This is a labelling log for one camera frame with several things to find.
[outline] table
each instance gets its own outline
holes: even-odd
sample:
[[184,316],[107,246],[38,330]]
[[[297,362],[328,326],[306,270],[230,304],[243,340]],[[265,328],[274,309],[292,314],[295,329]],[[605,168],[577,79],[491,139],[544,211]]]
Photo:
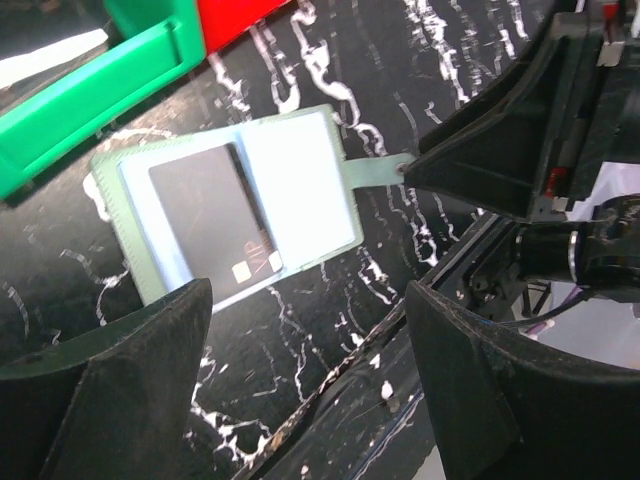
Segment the table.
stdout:
[[[284,7],[116,119],[0,212],[0,361],[142,306],[89,173],[95,152],[329,103],[348,158],[416,153],[422,135],[508,66],[549,3],[300,0]],[[356,196],[360,247],[213,316],[185,431],[185,478],[244,476],[407,283],[478,215],[401,186]]]

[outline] green tray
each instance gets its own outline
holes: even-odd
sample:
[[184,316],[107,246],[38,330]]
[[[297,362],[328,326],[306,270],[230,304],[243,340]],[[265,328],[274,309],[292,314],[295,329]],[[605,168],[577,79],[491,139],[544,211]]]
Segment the green tray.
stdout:
[[105,0],[127,40],[0,117],[0,199],[205,57],[195,0]]

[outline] marble pattern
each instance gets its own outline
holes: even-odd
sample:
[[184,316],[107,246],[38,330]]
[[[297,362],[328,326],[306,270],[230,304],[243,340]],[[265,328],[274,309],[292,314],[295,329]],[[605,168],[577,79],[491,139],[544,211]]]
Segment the marble pattern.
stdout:
[[[422,135],[500,75],[548,4],[299,0],[258,23],[0,211],[0,361],[141,306],[89,173],[95,151],[329,103],[348,158],[415,153]],[[403,186],[361,189],[356,198],[361,246],[213,316],[184,478],[246,477],[282,426],[348,366],[408,281],[481,213]]]

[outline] black cylinder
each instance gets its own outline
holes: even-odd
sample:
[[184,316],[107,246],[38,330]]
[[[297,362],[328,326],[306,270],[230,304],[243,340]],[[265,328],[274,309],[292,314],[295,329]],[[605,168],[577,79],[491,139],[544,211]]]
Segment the black cylinder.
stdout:
[[554,222],[522,227],[515,246],[520,276],[527,280],[576,282],[581,225]]

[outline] wire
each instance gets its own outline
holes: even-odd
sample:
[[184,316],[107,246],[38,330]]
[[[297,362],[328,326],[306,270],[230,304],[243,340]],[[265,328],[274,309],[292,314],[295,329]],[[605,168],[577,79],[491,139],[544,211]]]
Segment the wire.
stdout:
[[568,301],[566,301],[565,303],[563,303],[559,307],[556,307],[556,308],[554,308],[552,310],[549,310],[544,315],[539,315],[539,316],[534,317],[534,318],[528,318],[526,320],[516,320],[515,322],[502,322],[502,323],[497,323],[496,322],[496,325],[500,325],[502,327],[508,327],[508,328],[520,328],[520,327],[528,327],[528,326],[531,326],[531,325],[536,325],[536,324],[538,324],[540,322],[544,322],[545,320],[550,320],[552,318],[555,318],[558,315],[560,315],[561,313],[566,312],[567,310],[575,307],[576,305],[578,305],[578,304],[580,304],[582,302],[586,302],[592,296],[593,296],[593,294],[591,292],[587,292],[585,290],[582,290],[580,293],[578,293],[573,298],[569,299]]

